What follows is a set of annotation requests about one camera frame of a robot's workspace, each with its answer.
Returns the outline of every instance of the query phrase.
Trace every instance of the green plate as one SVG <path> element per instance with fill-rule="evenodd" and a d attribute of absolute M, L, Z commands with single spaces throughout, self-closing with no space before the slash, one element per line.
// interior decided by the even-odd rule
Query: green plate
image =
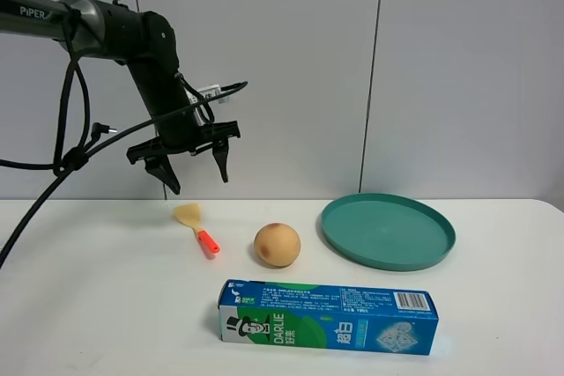
<path fill-rule="evenodd" d="M 339 198 L 323 210 L 322 227 L 329 243 L 351 260 L 400 272 L 434 266 L 456 240 L 441 213 L 388 194 Z"/>

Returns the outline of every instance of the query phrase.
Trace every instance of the plastic spatula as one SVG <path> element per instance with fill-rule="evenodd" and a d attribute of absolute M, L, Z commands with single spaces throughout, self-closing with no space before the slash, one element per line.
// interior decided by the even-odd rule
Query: plastic spatula
<path fill-rule="evenodd" d="M 174 217 L 181 224 L 186 225 L 194 230 L 197 238 L 210 250 L 210 253 L 219 253 L 218 243 L 212 236 L 200 226 L 200 205 L 198 203 L 184 204 L 174 208 Z"/>

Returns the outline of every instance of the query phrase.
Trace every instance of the toothpaste box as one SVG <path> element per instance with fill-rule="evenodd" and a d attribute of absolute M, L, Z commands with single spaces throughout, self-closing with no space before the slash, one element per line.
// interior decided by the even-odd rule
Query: toothpaste box
<path fill-rule="evenodd" d="M 439 316 L 425 291 L 228 280 L 221 339 L 428 355 Z"/>

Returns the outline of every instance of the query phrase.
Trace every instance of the tabletop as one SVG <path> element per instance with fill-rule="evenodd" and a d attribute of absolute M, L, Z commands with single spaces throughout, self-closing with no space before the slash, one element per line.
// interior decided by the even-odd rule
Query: tabletop
<path fill-rule="evenodd" d="M 360 266 L 319 231 L 329 201 L 204 201 L 221 245 L 209 258 L 171 218 L 178 201 L 48 201 L 0 272 L 0 367 L 47 375 L 557 375 L 564 368 L 564 214 L 536 200 L 424 201 L 456 245 L 437 266 Z M 0 201 L 0 242 L 31 205 Z M 256 232 L 300 235 L 288 268 L 253 254 Z M 431 355 L 223 343 L 228 278 L 430 291 L 440 316 Z"/>

